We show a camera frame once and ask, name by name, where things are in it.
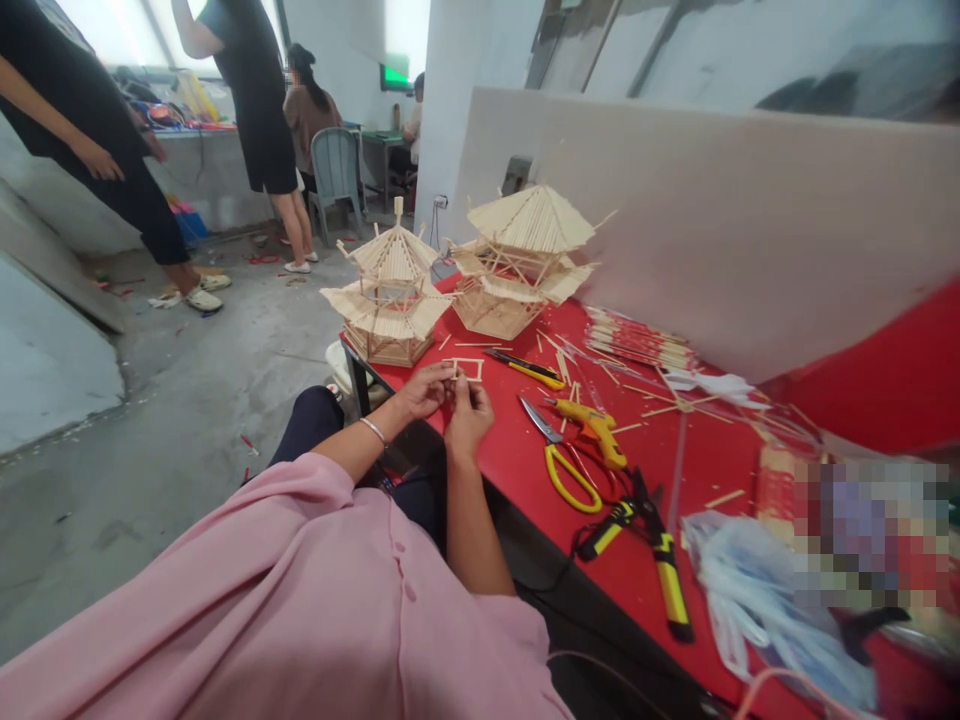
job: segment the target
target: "white sneaker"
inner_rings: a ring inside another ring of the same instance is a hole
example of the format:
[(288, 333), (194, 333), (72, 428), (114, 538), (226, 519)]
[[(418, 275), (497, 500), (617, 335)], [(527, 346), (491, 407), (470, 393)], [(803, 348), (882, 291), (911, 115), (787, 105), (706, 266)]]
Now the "white sneaker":
[(216, 292), (217, 290), (223, 290), (225, 287), (230, 287), (230, 278), (228, 278), (226, 275), (200, 276), (201, 290), (206, 290), (207, 292)]
[(218, 300), (199, 285), (191, 290), (184, 300), (187, 301), (187, 305), (200, 312), (216, 312), (223, 307), (223, 301)]

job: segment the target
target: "bracelet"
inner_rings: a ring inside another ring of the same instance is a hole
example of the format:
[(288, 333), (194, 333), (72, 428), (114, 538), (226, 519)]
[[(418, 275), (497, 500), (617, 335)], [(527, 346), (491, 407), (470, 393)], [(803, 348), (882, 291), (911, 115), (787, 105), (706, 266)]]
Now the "bracelet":
[(368, 428), (370, 428), (377, 434), (377, 437), (380, 438), (380, 442), (383, 443), (383, 449), (386, 450), (387, 439), (383, 436), (383, 433), (380, 432), (380, 428), (378, 428), (376, 425), (374, 425), (372, 422), (370, 422), (366, 418), (360, 418), (360, 422), (362, 422), (364, 425), (366, 425)]

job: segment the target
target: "concrete floor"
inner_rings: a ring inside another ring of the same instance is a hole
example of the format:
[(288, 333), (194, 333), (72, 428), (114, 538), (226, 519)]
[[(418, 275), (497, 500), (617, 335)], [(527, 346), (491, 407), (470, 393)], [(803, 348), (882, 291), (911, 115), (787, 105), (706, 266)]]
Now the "concrete floor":
[[(314, 272), (288, 286), (281, 264), (241, 258), (249, 240), (203, 247), (196, 264), (233, 279), (207, 319), (182, 303), (149, 306), (165, 283), (145, 252), (97, 263), (114, 279), (147, 278), (128, 286), (128, 332), (114, 338), (127, 400), (0, 460), (0, 664), (133, 577), (236, 490), (247, 467), (266, 466), (297, 393), (331, 377), (324, 352), (342, 318), (318, 291), (356, 279), (339, 250), (317, 248)], [(290, 254), (275, 244), (259, 252), (271, 251)]]

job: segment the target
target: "plastic chair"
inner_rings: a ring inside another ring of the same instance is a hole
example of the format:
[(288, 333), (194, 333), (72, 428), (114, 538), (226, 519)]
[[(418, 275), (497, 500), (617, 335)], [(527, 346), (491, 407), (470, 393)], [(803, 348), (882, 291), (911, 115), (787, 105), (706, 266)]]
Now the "plastic chair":
[(310, 193), (310, 211), (316, 208), (320, 218), (323, 244), (330, 247), (325, 209), (342, 198), (350, 198), (357, 223), (357, 235), (362, 234), (360, 221), (360, 159), (356, 135), (343, 128), (327, 128), (313, 136), (310, 141), (313, 172), (317, 179), (317, 192)]

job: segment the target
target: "popsicle stick pagoda model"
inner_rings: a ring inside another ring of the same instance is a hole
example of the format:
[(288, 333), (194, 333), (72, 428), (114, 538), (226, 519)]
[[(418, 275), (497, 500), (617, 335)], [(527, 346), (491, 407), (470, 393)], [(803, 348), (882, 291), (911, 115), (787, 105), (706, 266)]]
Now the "popsicle stick pagoda model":
[(474, 208), (467, 215), (480, 237), (451, 255), (463, 274), (454, 310), (474, 332), (513, 340), (547, 303), (576, 292), (596, 264), (576, 265), (567, 253), (594, 228), (545, 185)]
[(396, 224), (348, 253), (360, 279), (344, 288), (324, 288), (323, 294), (345, 319), (350, 344), (368, 362), (413, 367), (433, 342), (433, 328), (453, 297), (430, 282), (437, 251), (400, 227), (403, 198), (393, 201)]

